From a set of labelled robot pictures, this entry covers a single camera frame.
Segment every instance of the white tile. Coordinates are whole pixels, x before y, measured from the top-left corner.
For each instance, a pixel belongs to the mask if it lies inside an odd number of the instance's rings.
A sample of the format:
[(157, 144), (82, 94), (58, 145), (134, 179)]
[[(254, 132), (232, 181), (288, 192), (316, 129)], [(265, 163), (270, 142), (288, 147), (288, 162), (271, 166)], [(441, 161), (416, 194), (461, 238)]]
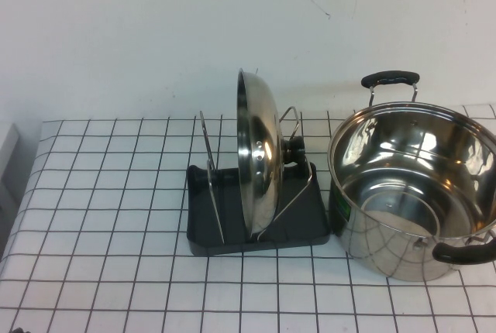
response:
[(50, 149), (52, 149), (54, 141), (55, 141), (55, 137), (38, 142), (38, 149), (36, 150), (36, 156), (41, 156), (43, 154), (48, 153)]
[(205, 281), (207, 259), (205, 257), (176, 257), (173, 281)]
[(396, 314), (431, 314), (429, 297), (424, 287), (391, 287), (391, 296)]
[(203, 305), (203, 283), (170, 285), (168, 310), (196, 311)]
[(469, 314), (467, 296), (462, 287), (430, 287), (429, 295), (434, 314)]
[[(212, 151), (217, 151), (217, 148), (219, 146), (219, 137), (208, 136), (208, 141), (210, 142), (210, 149)], [(188, 147), (182, 149), (182, 151), (180, 152), (189, 151), (189, 146), (190, 145), (188, 144)], [(205, 145), (205, 137), (203, 136), (193, 137), (193, 144), (191, 145), (191, 151), (193, 153), (206, 153), (207, 147)]]
[(141, 120), (117, 120), (114, 126), (116, 136), (136, 136), (140, 130)]
[(125, 310), (131, 299), (133, 283), (100, 283), (95, 299), (96, 309)]
[(79, 149), (82, 137), (68, 136), (57, 137), (52, 146), (53, 152), (75, 153)]
[(280, 324), (284, 333), (317, 333), (315, 315), (281, 314)]
[(281, 312), (315, 313), (315, 296), (312, 285), (280, 285)]
[(69, 170), (72, 167), (72, 163), (74, 162), (75, 157), (75, 153), (51, 153), (50, 155), (48, 155), (48, 159), (46, 159), (44, 169)]
[(277, 312), (277, 285), (243, 284), (243, 311)]
[(140, 136), (136, 151), (138, 153), (161, 153), (164, 147), (164, 138), (155, 136)]
[(191, 250), (189, 248), (188, 238), (186, 237), (186, 234), (183, 232), (180, 232), (177, 235), (176, 254), (179, 256), (191, 256)]
[(159, 153), (137, 153), (133, 158), (133, 170), (158, 170), (160, 163)]
[(346, 253), (343, 247), (339, 244), (339, 240), (335, 236), (331, 236), (331, 239), (322, 245), (314, 245), (313, 247), (314, 257), (346, 257)]
[(321, 333), (357, 333), (355, 317), (349, 315), (319, 315), (319, 328)]
[(52, 311), (20, 310), (14, 327), (22, 327), (25, 331), (47, 331), (52, 313)]
[(91, 197), (90, 209), (117, 209), (121, 202), (122, 190), (95, 190)]
[(102, 272), (103, 261), (103, 256), (74, 256), (71, 265), (69, 266), (67, 280), (99, 280), (100, 273)]
[(56, 311), (50, 333), (84, 333), (89, 311)]
[(83, 223), (84, 211), (56, 211), (51, 231), (79, 231)]
[(474, 315), (496, 316), (496, 288), (470, 287), (467, 293)]
[(82, 232), (77, 241), (75, 255), (100, 256), (107, 253), (110, 232)]
[(157, 172), (146, 172), (142, 170), (131, 170), (129, 172), (126, 188), (153, 189)]
[(401, 333), (436, 333), (434, 320), (431, 317), (397, 316), (396, 323)]
[(134, 333), (138, 331), (162, 331), (163, 321), (163, 312), (130, 311), (126, 324), (126, 332)]
[(0, 310), (0, 331), (10, 331), (10, 326), (14, 322), (16, 310)]
[(165, 153), (186, 153), (190, 150), (191, 137), (171, 137), (165, 139)]
[(496, 285), (496, 269), (493, 263), (462, 267), (460, 271), (465, 285)]
[(73, 169), (100, 169), (102, 161), (103, 153), (79, 153)]
[(98, 172), (76, 171), (71, 172), (66, 188), (93, 188)]
[(148, 211), (120, 211), (116, 231), (145, 231)]
[(103, 153), (109, 145), (109, 137), (85, 136), (81, 144), (82, 153)]
[(51, 283), (45, 281), (31, 281), (28, 284), (28, 289), (22, 307), (24, 308), (53, 308), (59, 297), (62, 283)]
[(164, 331), (196, 332), (200, 331), (202, 314), (199, 312), (167, 312)]
[(348, 263), (345, 259), (314, 259), (315, 282), (349, 284)]
[(351, 280), (353, 284), (387, 285), (386, 277), (366, 268), (361, 263), (350, 260)]
[(270, 333), (277, 331), (276, 314), (242, 314), (241, 333)]
[(141, 257), (137, 281), (169, 281), (172, 257)]
[(203, 333), (239, 331), (239, 314), (205, 312)]
[(496, 317), (475, 318), (475, 324), (477, 324), (479, 333), (493, 333), (494, 327), (496, 327)]
[(55, 209), (61, 194), (61, 190), (36, 190), (28, 208)]
[(241, 281), (241, 258), (211, 257), (208, 263), (208, 281)]
[(28, 280), (33, 271), (36, 256), (10, 256), (5, 260), (5, 265), (0, 279)]
[(136, 140), (137, 137), (112, 137), (107, 151), (110, 153), (131, 153), (134, 151)]
[(19, 307), (26, 282), (2, 281), (0, 283), (0, 307)]
[(88, 211), (82, 231), (111, 231), (117, 211)]
[(93, 311), (87, 333), (122, 333), (125, 320), (125, 311)]
[(53, 217), (53, 211), (26, 211), (22, 220), (21, 230), (48, 229)]
[(165, 136), (167, 120), (143, 120), (139, 133), (145, 136)]
[(183, 190), (155, 191), (152, 209), (181, 209)]
[(88, 126), (87, 121), (80, 120), (64, 120), (60, 127), (59, 134), (67, 136), (82, 136)]
[(164, 153), (160, 163), (161, 170), (186, 170), (189, 153)]
[(168, 283), (136, 283), (131, 308), (133, 310), (164, 310), (168, 290)]
[(310, 258), (280, 258), (280, 283), (313, 283)]
[(45, 234), (43, 232), (19, 232), (10, 249), (10, 254), (38, 254), (44, 239)]
[(95, 297), (97, 283), (64, 284), (58, 308), (91, 308)]
[(396, 326), (392, 316), (359, 316), (358, 331), (366, 333), (395, 333)]
[(475, 333), (474, 322), (469, 317), (436, 316), (436, 324), (439, 332)]
[[(195, 124), (199, 124), (200, 132), (202, 130), (200, 120), (197, 120)], [(168, 136), (190, 136), (193, 133), (193, 120), (170, 120), (169, 127), (167, 128)]]
[(142, 241), (142, 232), (116, 232), (112, 236), (108, 254), (138, 256)]
[(280, 257), (309, 257), (312, 255), (310, 246), (279, 249)]
[(147, 231), (177, 231), (181, 211), (151, 211)]
[(41, 124), (40, 139), (56, 136), (60, 130), (62, 122), (43, 122)]
[(393, 312), (387, 287), (353, 286), (353, 295), (358, 314), (392, 314)]
[(133, 155), (131, 153), (107, 153), (103, 161), (103, 170), (128, 170)]
[(91, 190), (65, 190), (58, 208), (61, 209), (86, 209), (90, 201)]
[(102, 281), (134, 281), (138, 257), (108, 257)]
[(470, 118), (495, 118), (490, 105), (468, 105), (465, 109)]
[(64, 188), (69, 172), (62, 170), (44, 170), (38, 179), (37, 188)]
[(122, 197), (121, 209), (150, 209), (153, 190), (127, 190)]
[(317, 311), (332, 313), (353, 313), (351, 287), (348, 286), (316, 286)]
[(127, 172), (102, 171), (98, 176), (96, 188), (124, 188)]
[(34, 269), (34, 280), (64, 280), (70, 256), (40, 256)]
[(157, 178), (157, 188), (184, 188), (186, 172), (160, 171)]
[(110, 136), (113, 126), (113, 120), (91, 120), (86, 130), (86, 136)]

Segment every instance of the countertop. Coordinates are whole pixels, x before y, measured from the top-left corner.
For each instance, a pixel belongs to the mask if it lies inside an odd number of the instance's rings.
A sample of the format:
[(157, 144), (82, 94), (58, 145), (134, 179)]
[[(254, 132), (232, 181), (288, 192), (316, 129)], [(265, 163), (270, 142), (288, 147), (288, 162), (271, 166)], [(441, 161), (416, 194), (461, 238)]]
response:
[[(496, 132), (489, 105), (456, 110)], [(325, 203), (330, 133), (346, 116), (302, 113)], [(219, 167), (235, 167), (235, 119), (219, 115), (207, 127)], [(292, 127), (284, 121), (283, 133)], [(192, 256), (185, 171), (205, 166), (201, 130), (197, 116), (43, 124), (0, 265), (1, 332), (495, 330), (494, 263), (406, 283), (363, 268), (334, 236), (319, 246)]]

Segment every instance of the black grid line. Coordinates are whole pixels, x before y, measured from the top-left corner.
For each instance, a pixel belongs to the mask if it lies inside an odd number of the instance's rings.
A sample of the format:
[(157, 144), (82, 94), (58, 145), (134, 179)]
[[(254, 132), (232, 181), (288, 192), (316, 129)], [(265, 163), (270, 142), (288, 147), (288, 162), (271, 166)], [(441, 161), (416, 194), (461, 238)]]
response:
[[(60, 127), (58, 129), (58, 131), (60, 131), (60, 129), (62, 128), (62, 125), (64, 124), (64, 122), (61, 122), (60, 123)], [(88, 125), (90, 124), (89, 121), (86, 122), (86, 128), (85, 128), (85, 131), (88, 129)], [(53, 144), (52, 146), (50, 147), (50, 150), (52, 150), (53, 146), (55, 145), (55, 142), (57, 141), (57, 137), (55, 137), (55, 140), (53, 141)], [(81, 138), (81, 142), (79, 143), (79, 147), (77, 148), (77, 152), (76, 152), (76, 156), (78, 155), (78, 152), (79, 152), (79, 149), (81, 148), (81, 145), (83, 144), (83, 139)], [(60, 201), (62, 200), (62, 196), (64, 195), (64, 189), (65, 189), (65, 186), (67, 185), (67, 182), (69, 181), (69, 176), (67, 175), (67, 178), (65, 180), (65, 183), (64, 183), (64, 188), (62, 189), (62, 191), (60, 192), (60, 196), (57, 200), (57, 204), (55, 205), (55, 210), (53, 211), (53, 214), (52, 214), (52, 217), (50, 219), (50, 223), (48, 225), (48, 229), (45, 233), (45, 236), (43, 237), (43, 241), (41, 243), (41, 246), (40, 246), (40, 249), (38, 250), (38, 254), (36, 255), (36, 259), (34, 261), (34, 264), (33, 264), (33, 269), (31, 269), (31, 273), (29, 274), (29, 280), (31, 280), (31, 278), (33, 277), (33, 274), (34, 274), (34, 270), (36, 268), (36, 264), (38, 263), (38, 259), (40, 259), (40, 253), (43, 249), (43, 246), (45, 245), (45, 241), (47, 240), (47, 237), (48, 237), (48, 234), (49, 234), (49, 230), (50, 230), (50, 226), (52, 225), (53, 223), (53, 219), (55, 218), (55, 213), (57, 212), (57, 208), (59, 206), (59, 203)], [(14, 316), (14, 319), (12, 320), (12, 324), (10, 326), (10, 330), (13, 330), (14, 329), (14, 324), (16, 323), (16, 320), (17, 320), (17, 317), (19, 316), (19, 312), (21, 310), (21, 306), (22, 306), (22, 303), (24, 302), (24, 298), (26, 297), (26, 292), (29, 288), (29, 285), (30, 285), (30, 281), (28, 280), (28, 282), (26, 283), (26, 287), (24, 288), (24, 292), (22, 293), (22, 298), (21, 298), (21, 301), (19, 302), (19, 308), (17, 309), (16, 313), (15, 313), (15, 316)]]
[[(191, 149), (193, 148), (193, 138), (194, 138), (194, 133), (195, 133), (195, 125), (196, 125), (196, 116), (195, 119), (193, 120), (193, 130), (191, 131), (191, 143), (189, 146), (189, 152), (190, 155), (188, 156), (188, 165), (191, 160)], [(186, 197), (186, 187), (188, 185), (188, 178), (184, 178), (184, 190), (183, 190), (183, 198), (181, 202), (181, 209), (184, 207), (184, 199)], [(181, 227), (181, 217), (182, 217), (182, 211), (179, 214), (179, 223), (177, 224), (177, 235), (176, 235), (176, 243), (174, 245), (174, 254), (172, 255), (172, 265), (170, 266), (170, 279), (169, 279), (169, 285), (167, 288), (167, 300), (165, 302), (165, 313), (164, 313), (164, 319), (162, 321), (162, 332), (164, 333), (164, 328), (165, 328), (165, 319), (167, 318), (167, 307), (169, 306), (169, 300), (171, 298), (171, 284), (172, 284), (172, 275), (174, 273), (174, 261), (177, 253), (177, 243), (179, 242), (179, 228)]]
[[(141, 125), (142, 124), (143, 124), (143, 119), (141, 119), (141, 121), (140, 121), (139, 130), (141, 130)], [(136, 143), (134, 144), (134, 150), (133, 150), (133, 154), (131, 156), (131, 162), (129, 164), (129, 168), (133, 164), (134, 152), (136, 151), (136, 147), (137, 146), (138, 146), (138, 139), (136, 139)], [(130, 171), (131, 170), (129, 169), (129, 171), (126, 174), (126, 182), (124, 183), (124, 187), (126, 187), (126, 185), (127, 185), (127, 181), (129, 179), (129, 172)], [(105, 251), (105, 256), (104, 256), (104, 259), (103, 259), (102, 269), (100, 271), (100, 276), (98, 277), (98, 282), (97, 282), (96, 289), (95, 289), (95, 295), (93, 296), (93, 301), (91, 302), (90, 314), (88, 315), (88, 321), (86, 322), (86, 329), (84, 330), (84, 333), (88, 333), (88, 328), (89, 328), (90, 321), (91, 321), (92, 311), (95, 308), (95, 302), (96, 302), (96, 298), (98, 296), (98, 290), (100, 288), (100, 282), (102, 281), (103, 271), (105, 269), (105, 264), (106, 264), (106, 261), (107, 261), (107, 255), (109, 254), (110, 245), (112, 244), (112, 238), (114, 236), (115, 226), (117, 225), (117, 219), (119, 218), (119, 210), (120, 210), (121, 205), (122, 205), (122, 199), (124, 198), (124, 193), (125, 193), (125, 191), (122, 190), (122, 195), (121, 195), (121, 198), (120, 198), (119, 207), (117, 209), (117, 213), (115, 214), (114, 225), (112, 226), (112, 231), (110, 232), (110, 239), (108, 240), (107, 249)]]
[[(110, 135), (112, 135), (112, 132), (114, 131), (114, 128), (115, 128), (115, 121), (114, 121), (114, 123), (112, 125), (112, 131), (110, 132)], [(107, 154), (107, 150), (109, 149), (109, 145), (110, 145), (110, 139), (108, 139), (107, 147), (106, 147), (105, 153), (104, 153), (104, 158), (102, 159), (102, 163), (100, 165), (100, 168), (102, 168), (102, 166), (103, 166), (103, 162), (105, 160), (105, 156)], [(77, 156), (74, 157), (74, 161), (72, 163), (72, 166), (74, 166), (74, 164), (76, 162), (76, 158), (77, 158)], [(97, 173), (97, 177), (95, 179), (95, 184), (93, 186), (93, 190), (92, 190), (91, 195), (90, 195), (90, 198), (88, 200), (88, 205), (87, 205), (86, 211), (84, 213), (83, 219), (81, 221), (81, 227), (79, 228), (79, 232), (77, 233), (76, 241), (74, 242), (74, 247), (73, 247), (72, 252), (71, 252), (71, 257), (69, 258), (69, 262), (67, 264), (67, 268), (66, 268), (66, 271), (65, 271), (65, 274), (64, 274), (64, 278), (62, 279), (62, 285), (60, 286), (59, 294), (57, 296), (57, 302), (55, 303), (55, 308), (54, 308), (53, 314), (52, 314), (52, 316), (50, 318), (50, 323), (48, 324), (47, 331), (50, 331), (50, 327), (52, 326), (53, 318), (55, 317), (55, 311), (57, 310), (57, 306), (58, 306), (58, 304), (60, 302), (60, 296), (62, 296), (62, 290), (64, 289), (65, 283), (67, 281), (67, 275), (69, 274), (69, 269), (71, 268), (72, 260), (74, 259), (74, 252), (76, 251), (76, 247), (78, 246), (79, 238), (81, 237), (82, 229), (83, 229), (83, 226), (84, 226), (84, 221), (86, 219), (86, 216), (88, 215), (88, 209), (89, 209), (89, 206), (91, 204), (91, 199), (93, 198), (93, 194), (95, 193), (95, 186), (96, 186), (96, 183), (98, 182), (98, 178), (99, 177), (100, 177), (100, 172)]]

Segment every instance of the pot rim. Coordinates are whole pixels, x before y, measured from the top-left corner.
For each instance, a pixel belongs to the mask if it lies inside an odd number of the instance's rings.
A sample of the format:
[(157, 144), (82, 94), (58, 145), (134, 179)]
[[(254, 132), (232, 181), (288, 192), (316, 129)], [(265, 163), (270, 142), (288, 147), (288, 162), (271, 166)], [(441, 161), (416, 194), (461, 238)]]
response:
[(362, 208), (360, 208), (354, 201), (352, 201), (346, 192), (343, 189), (343, 186), (339, 182), (336, 172), (334, 170), (333, 164), (331, 164), (331, 161), (333, 161), (334, 158), (334, 153), (336, 151), (336, 144), (340, 140), (340, 136), (354, 123), (354, 122), (361, 122), (365, 120), (366, 118), (371, 117), (374, 114), (377, 114), (379, 112), (405, 112), (405, 111), (410, 111), (412, 109), (418, 109), (421, 111), (428, 111), (431, 112), (432, 115), (438, 116), (438, 117), (444, 117), (444, 118), (454, 118), (456, 120), (459, 120), (465, 128), (468, 128), (474, 135), (477, 136), (477, 138), (480, 140), (482, 144), (484, 144), (492, 153), (496, 155), (496, 149), (490, 148), (487, 143), (482, 142), (479, 136), (483, 136), (485, 139), (489, 139), (494, 146), (496, 146), (496, 136), (493, 135), (487, 128), (479, 124), (478, 122), (475, 122), (468, 116), (462, 115), (459, 112), (450, 110), (448, 108), (444, 108), (438, 105), (432, 105), (429, 103), (421, 103), (421, 102), (405, 102), (405, 101), (398, 101), (398, 102), (387, 102), (387, 103), (380, 103), (377, 105), (372, 105), (366, 108), (361, 109), (360, 111), (354, 113), (347, 119), (345, 119), (336, 129), (336, 131), (331, 135), (331, 141), (329, 142), (329, 147), (327, 149), (327, 164), (329, 167), (329, 171), (331, 173), (331, 178), (332, 182), (336, 185), (338, 188), (339, 192), (341, 195), (344, 197), (346, 202), (351, 206), (353, 210), (358, 210), (361, 211), (363, 214), (365, 214), (368, 218), (373, 219), (374, 221), (380, 223), (383, 226), (386, 226), (388, 228), (391, 228), (397, 232), (410, 235), (410, 236), (415, 236), (418, 238), (424, 238), (424, 239), (439, 239), (439, 240), (457, 240), (457, 239), (465, 239), (465, 238), (470, 238), (472, 236), (484, 234), (485, 232), (490, 231), (494, 227), (496, 227), (496, 219), (493, 220), (490, 224), (484, 226), (480, 230), (476, 232), (471, 232), (470, 234), (467, 235), (462, 235), (462, 236), (421, 236), (418, 234), (411, 234), (409, 232), (403, 231), (399, 228), (392, 227), (390, 225), (387, 225), (381, 221), (378, 221), (376, 218), (371, 217), (366, 211), (363, 211)]

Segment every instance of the stainless steel pot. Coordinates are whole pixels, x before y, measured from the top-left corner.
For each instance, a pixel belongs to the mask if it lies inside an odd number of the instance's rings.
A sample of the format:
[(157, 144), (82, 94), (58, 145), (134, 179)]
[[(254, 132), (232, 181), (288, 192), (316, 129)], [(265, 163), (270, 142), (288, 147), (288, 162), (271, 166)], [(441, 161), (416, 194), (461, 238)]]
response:
[[(418, 81), (404, 71), (365, 77), (369, 107), (335, 131), (328, 152), (343, 248), (410, 281), (496, 260), (496, 138), (464, 115), (416, 103)], [(414, 87), (412, 101), (373, 106), (374, 87), (395, 83)]]

